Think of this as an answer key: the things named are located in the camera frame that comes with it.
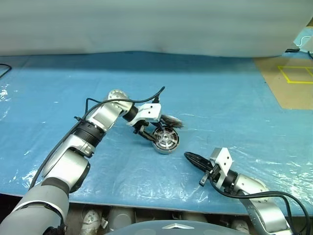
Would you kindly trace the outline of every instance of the blue plastic sheet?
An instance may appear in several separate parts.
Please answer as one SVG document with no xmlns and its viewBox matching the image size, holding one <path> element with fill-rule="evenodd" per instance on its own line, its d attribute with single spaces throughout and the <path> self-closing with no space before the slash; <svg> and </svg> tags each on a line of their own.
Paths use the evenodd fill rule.
<svg viewBox="0 0 313 235">
<path fill-rule="evenodd" d="M 313 214 L 313 112 L 282 109 L 252 59 L 125 52 L 0 62 L 13 66 L 0 80 L 1 193 L 27 192 L 73 117 L 82 116 L 87 97 L 103 99 L 122 89 L 144 99 L 166 86 L 162 112 L 185 124 L 176 152 L 158 154 L 121 118 L 98 145 L 71 201 L 246 213 L 239 201 L 209 184 L 200 187 L 203 173 L 183 156 L 191 151 L 209 157 L 215 147 L 228 147 L 233 170 L 291 192 Z"/>
</svg>

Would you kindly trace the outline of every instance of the floor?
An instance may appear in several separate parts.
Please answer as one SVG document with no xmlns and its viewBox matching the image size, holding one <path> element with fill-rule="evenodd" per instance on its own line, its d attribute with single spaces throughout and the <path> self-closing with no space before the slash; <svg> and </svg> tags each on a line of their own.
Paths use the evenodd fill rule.
<svg viewBox="0 0 313 235">
<path fill-rule="evenodd" d="M 0 194 L 0 222 L 13 210 L 15 205 L 20 200 L 19 197 L 8 196 Z M 68 226 L 67 235 L 78 235 L 82 226 L 83 217 L 86 213 L 93 209 L 99 214 L 102 215 L 103 218 L 107 218 L 110 207 L 104 206 L 95 206 L 88 204 L 76 204 L 71 203 L 67 215 L 66 224 Z M 159 220 L 159 219 L 173 219 L 173 217 L 177 218 L 180 215 L 178 211 L 162 211 L 162 210 L 150 210 L 150 209 L 135 209 L 136 213 L 136 221 L 142 222 L 147 220 Z M 240 219 L 247 222 L 249 225 L 249 231 L 252 235 L 257 235 L 255 232 L 249 218 L 247 216 L 234 216 L 234 215 L 220 215 L 220 214 L 206 214 L 205 215 L 208 222 L 212 224 L 218 224 L 222 226 L 230 226 L 230 223 L 234 219 Z M 294 217 L 296 230 L 301 230 L 304 226 L 305 220 L 303 217 Z M 98 230 L 98 235 L 103 235 L 105 231 L 100 228 Z"/>
</svg>

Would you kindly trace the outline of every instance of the black wire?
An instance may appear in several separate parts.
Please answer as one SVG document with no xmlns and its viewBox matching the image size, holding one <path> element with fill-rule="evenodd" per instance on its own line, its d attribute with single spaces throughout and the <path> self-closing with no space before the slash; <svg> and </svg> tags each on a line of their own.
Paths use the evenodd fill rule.
<svg viewBox="0 0 313 235">
<path fill-rule="evenodd" d="M 87 98 L 86 99 L 86 104 L 85 104 L 85 113 L 87 113 L 87 111 L 88 111 L 88 102 L 89 102 L 89 100 L 91 100 L 93 102 L 96 102 L 96 103 L 101 103 L 101 101 L 99 101 L 99 100 L 92 99 L 92 98 Z"/>
<path fill-rule="evenodd" d="M 311 55 L 311 53 L 308 51 L 308 55 L 311 59 L 313 59 L 313 56 Z"/>
<path fill-rule="evenodd" d="M 148 99 L 144 99 L 144 100 L 132 100 L 132 99 L 109 99 L 109 100 L 104 100 L 96 105 L 94 105 L 92 108 L 90 108 L 87 112 L 85 112 L 85 114 L 83 115 L 82 118 L 79 119 L 79 121 L 63 136 L 63 138 L 54 146 L 54 148 L 50 151 L 50 153 L 47 155 L 47 157 L 45 158 L 45 160 L 43 161 L 43 163 L 40 165 L 40 167 L 38 168 L 36 174 L 34 175 L 31 184 L 28 188 L 28 190 L 31 190 L 35 184 L 36 181 L 38 179 L 39 174 L 41 173 L 41 171 L 43 170 L 45 164 L 49 161 L 49 159 L 51 158 L 51 156 L 53 155 L 53 153 L 55 152 L 55 150 L 58 149 L 58 147 L 67 139 L 67 137 L 69 137 L 73 131 L 76 129 L 76 127 L 79 125 L 80 122 L 84 121 L 86 119 L 86 117 L 88 116 L 88 114 L 90 114 L 94 109 L 98 108 L 99 106 L 108 103 L 108 102 L 114 102 L 114 101 L 126 101 L 126 102 L 132 102 L 132 103 L 144 103 L 147 102 L 149 100 L 154 99 L 155 97 L 159 96 L 161 94 L 161 92 L 165 89 L 165 87 L 162 87 L 155 95 L 153 95 L 152 97 L 148 98 Z"/>
<path fill-rule="evenodd" d="M 290 229 L 292 230 L 293 234 L 299 234 L 295 231 L 294 226 L 292 224 L 292 215 L 291 215 L 290 205 L 289 205 L 288 200 L 284 196 L 290 197 L 291 199 L 296 201 L 296 203 L 301 207 L 301 209 L 305 215 L 305 219 L 306 219 L 306 225 L 305 225 L 305 228 L 307 228 L 306 235 L 310 235 L 310 233 L 311 233 L 310 216 L 309 216 L 307 210 L 305 209 L 304 205 L 293 195 L 286 193 L 286 192 L 280 192 L 280 191 L 267 191 L 267 192 L 260 192 L 260 193 L 238 196 L 238 195 L 232 195 L 232 194 L 229 194 L 229 193 L 226 193 L 226 192 L 219 190 L 215 186 L 212 177 L 210 177 L 210 183 L 211 183 L 212 187 L 218 193 L 220 193 L 226 197 L 230 197 L 230 198 L 236 198 L 236 199 L 253 199 L 253 198 L 263 198 L 263 197 L 280 197 L 280 198 L 282 198 L 286 204 L 287 214 L 288 214 L 288 218 L 290 220 Z"/>
<path fill-rule="evenodd" d="M 2 74 L 0 75 L 0 78 L 2 78 L 2 77 L 5 76 L 8 72 L 10 72 L 10 71 L 12 70 L 12 67 L 11 67 L 10 65 L 7 65 L 7 64 L 0 64 L 0 65 L 2 65 L 2 66 L 7 66 L 7 67 L 8 67 L 8 69 L 7 69 L 4 73 L 2 73 Z"/>
</svg>

